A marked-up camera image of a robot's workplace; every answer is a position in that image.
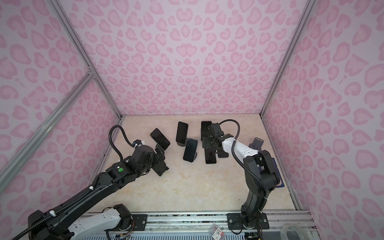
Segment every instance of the tape roll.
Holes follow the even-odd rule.
[[[289,240],[288,235],[287,235],[288,229],[295,231],[297,233],[297,235],[299,236],[300,240],[309,240],[307,232],[303,231],[301,229],[301,227],[299,227],[296,224],[287,224],[281,228],[281,230],[280,230],[281,240]]]

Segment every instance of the pink heart pattern wall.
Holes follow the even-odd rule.
[[[266,114],[324,240],[384,239],[384,1],[321,0]]]
[[[0,238],[27,227],[28,216],[85,188],[117,117],[92,81],[0,196]]]
[[[86,69],[44,0],[0,2],[0,172]]]
[[[123,114],[259,113],[305,0],[62,0]]]

